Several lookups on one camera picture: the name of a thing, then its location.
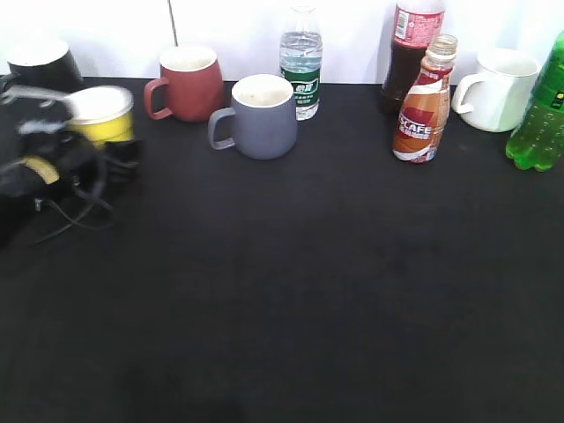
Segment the green soda bottle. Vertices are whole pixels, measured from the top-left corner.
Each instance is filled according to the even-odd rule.
[[[564,32],[554,43],[505,153],[517,168],[540,172],[552,168],[564,153]]]

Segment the white mug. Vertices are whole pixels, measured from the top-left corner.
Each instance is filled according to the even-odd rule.
[[[477,73],[460,81],[452,108],[479,130],[513,130],[523,118],[540,70],[538,60],[524,52],[483,51],[478,55]]]

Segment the coffee bottle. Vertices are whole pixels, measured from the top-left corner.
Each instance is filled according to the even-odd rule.
[[[458,40],[442,34],[421,61],[417,81],[399,113],[394,154],[403,161],[426,163],[434,158],[450,112],[450,75]]]
[[[419,73],[431,40],[441,33],[444,0],[399,0],[391,42],[391,63],[382,88],[381,110],[397,113]]]

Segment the cable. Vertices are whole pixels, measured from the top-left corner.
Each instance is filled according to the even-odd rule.
[[[90,225],[85,225],[83,223],[80,223],[78,220],[73,219],[71,216],[69,216],[62,208],[59,204],[57,204],[55,201],[49,199],[46,200],[47,204],[55,209],[57,212],[59,212],[59,214],[61,214],[61,216],[63,216],[65,219],[67,219],[70,222],[71,226],[78,226],[78,227],[82,227],[83,229],[88,229],[89,231],[103,231],[105,229],[109,229],[110,227],[112,227],[114,225],[114,208],[109,205],[108,203],[106,203],[105,201],[100,201],[99,204],[102,206],[104,209],[106,209],[108,212],[111,213],[112,219],[110,221],[110,223],[103,225],[103,226],[90,226]]]
[[[84,191],[82,191],[81,189],[78,189],[75,185],[73,185],[73,192],[78,196],[81,197],[83,199],[86,199],[85,197],[89,197],[90,199],[92,198],[96,198],[97,200],[100,200],[98,204],[96,204],[93,201],[90,201],[84,209],[82,209],[82,211],[77,215],[76,218],[72,219],[70,218],[64,211],[63,209],[60,208],[60,206],[55,203],[53,200],[49,200],[50,202],[52,202],[53,204],[56,205],[55,210],[60,209],[60,213],[62,214],[62,216],[64,216],[67,220],[69,220],[68,225],[65,225],[59,229],[57,229],[56,231],[52,232],[51,234],[48,234],[46,236],[43,236],[42,238],[40,238],[37,241],[32,242],[31,245],[38,245],[38,244],[42,244],[43,242],[47,242],[50,240],[55,239],[56,237],[64,234],[65,232],[67,232],[69,229],[71,229],[73,226],[75,226],[74,222],[80,222],[81,220],[83,220],[86,216],[88,216],[88,214],[90,214],[90,212],[92,211],[93,207],[95,205],[100,205],[102,208],[106,208],[105,205],[109,206],[111,209],[111,206],[106,203],[105,201],[101,200],[101,195],[104,191],[104,189],[106,188],[106,179],[108,178],[108,165],[106,163],[106,160],[104,158],[104,156],[101,154],[101,152],[99,152],[98,150],[96,150],[94,152],[95,157],[96,157],[96,164],[98,165],[98,178],[96,180],[96,182],[94,183],[92,192],[89,195],[86,195],[86,193]]]

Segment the red mug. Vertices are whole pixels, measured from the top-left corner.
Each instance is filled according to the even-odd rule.
[[[145,86],[145,110],[155,120],[173,115],[186,122],[206,122],[225,106],[218,55],[207,47],[172,47],[160,57],[161,78]],[[165,108],[152,110],[154,91],[165,86]]]

